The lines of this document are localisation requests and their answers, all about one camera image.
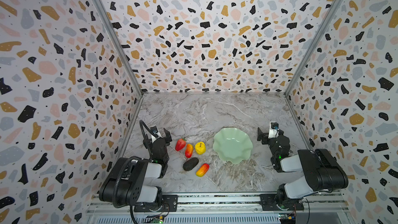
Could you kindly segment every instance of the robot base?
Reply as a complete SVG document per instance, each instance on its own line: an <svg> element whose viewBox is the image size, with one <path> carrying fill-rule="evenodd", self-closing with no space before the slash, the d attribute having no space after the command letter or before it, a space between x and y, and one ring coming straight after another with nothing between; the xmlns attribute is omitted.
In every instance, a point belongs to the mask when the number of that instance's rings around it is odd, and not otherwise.
<svg viewBox="0 0 398 224"><path fill-rule="evenodd" d="M177 211L178 195L163 195L162 202L165 202L167 204L165 204L164 209L160 211L163 212ZM152 208L153 207L150 205L150 203L144 202L143 205L135 205L134 212L152 212L151 211Z"/></svg>

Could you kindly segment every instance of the black spot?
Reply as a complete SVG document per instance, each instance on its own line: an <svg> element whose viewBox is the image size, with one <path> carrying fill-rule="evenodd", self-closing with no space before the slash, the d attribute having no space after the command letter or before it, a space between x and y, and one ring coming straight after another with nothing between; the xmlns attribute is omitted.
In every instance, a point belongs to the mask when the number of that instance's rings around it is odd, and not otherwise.
<svg viewBox="0 0 398 224"><path fill-rule="evenodd" d="M208 27L210 27L210 22L201 22L200 23L200 27L203 27L203 28L208 28Z"/></svg>
<svg viewBox="0 0 398 224"><path fill-rule="evenodd" d="M130 27L132 27L133 29L138 29L139 25L131 23Z"/></svg>
<svg viewBox="0 0 398 224"><path fill-rule="evenodd" d="M376 148L373 149L374 152L381 152L388 150L388 144L387 143L382 143L382 144L377 144Z"/></svg>
<svg viewBox="0 0 398 224"><path fill-rule="evenodd" d="M27 105L18 117L18 121L25 123L28 119L33 118L36 108Z"/></svg>
<svg viewBox="0 0 398 224"><path fill-rule="evenodd" d="M18 180L18 182L23 183L23 185L27 184L29 181L27 179L27 173L26 173L26 163L24 163L21 167L21 179Z"/></svg>
<svg viewBox="0 0 398 224"><path fill-rule="evenodd" d="M387 89L388 91L390 91L390 89L394 86L394 83L390 82L384 77L379 79L379 83L381 88Z"/></svg>
<svg viewBox="0 0 398 224"><path fill-rule="evenodd" d="M160 5L158 5L158 9L156 10L156 12L159 13L160 15L163 14L163 10L162 10L162 8L160 7Z"/></svg>
<svg viewBox="0 0 398 224"><path fill-rule="evenodd" d="M291 23L288 23L286 25L286 28L289 28L289 29L294 29L296 27L297 27L297 23L296 22L291 22Z"/></svg>
<svg viewBox="0 0 398 224"><path fill-rule="evenodd" d="M30 206L35 206L39 202L39 194L37 191L29 194Z"/></svg>

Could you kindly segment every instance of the metal bracket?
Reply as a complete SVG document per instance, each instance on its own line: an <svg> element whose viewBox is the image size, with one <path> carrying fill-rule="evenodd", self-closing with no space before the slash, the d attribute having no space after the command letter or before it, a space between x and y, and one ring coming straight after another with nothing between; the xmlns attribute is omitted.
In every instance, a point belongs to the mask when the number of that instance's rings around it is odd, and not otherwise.
<svg viewBox="0 0 398 224"><path fill-rule="evenodd" d="M163 195L162 202L167 203L164 205L163 212L177 211L178 195ZM151 212L151 210L144 203L143 205L134 206L134 212Z"/></svg>
<svg viewBox="0 0 398 224"><path fill-rule="evenodd" d="M280 211L281 209L276 205L274 201L276 194L261 194L260 205L263 211ZM304 205L299 199L293 199L292 205L296 205L296 210L304 210Z"/></svg>

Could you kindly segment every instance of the black cable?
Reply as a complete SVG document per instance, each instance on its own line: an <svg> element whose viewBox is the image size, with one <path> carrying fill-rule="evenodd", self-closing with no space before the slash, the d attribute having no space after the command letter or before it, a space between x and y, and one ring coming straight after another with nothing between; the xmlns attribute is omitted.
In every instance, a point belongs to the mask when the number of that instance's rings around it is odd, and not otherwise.
<svg viewBox="0 0 398 224"><path fill-rule="evenodd" d="M307 203L308 203L308 219L307 219L307 223L306 224L308 224L308 221L310 220L310 203L308 202L307 198L306 198L306 200L307 200Z"/></svg>
<svg viewBox="0 0 398 224"><path fill-rule="evenodd" d="M133 214L132 212L133 212L133 211L132 211L132 206L130 205L130 216L131 216L132 222L133 222L134 224L138 224L137 221L135 220L134 214Z"/></svg>

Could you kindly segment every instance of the terrazzo wallpaper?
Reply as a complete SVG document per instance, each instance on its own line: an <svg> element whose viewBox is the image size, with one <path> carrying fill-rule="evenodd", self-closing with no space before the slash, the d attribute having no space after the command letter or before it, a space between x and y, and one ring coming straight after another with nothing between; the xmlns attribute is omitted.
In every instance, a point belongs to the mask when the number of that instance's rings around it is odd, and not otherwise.
<svg viewBox="0 0 398 224"><path fill-rule="evenodd" d="M0 0L0 222L83 223L136 103L91 0Z"/></svg>
<svg viewBox="0 0 398 224"><path fill-rule="evenodd" d="M281 92L333 0L103 0L144 92Z"/></svg>
<svg viewBox="0 0 398 224"><path fill-rule="evenodd" d="M397 0L344 0L288 96L347 173L358 224L398 220L397 24Z"/></svg>

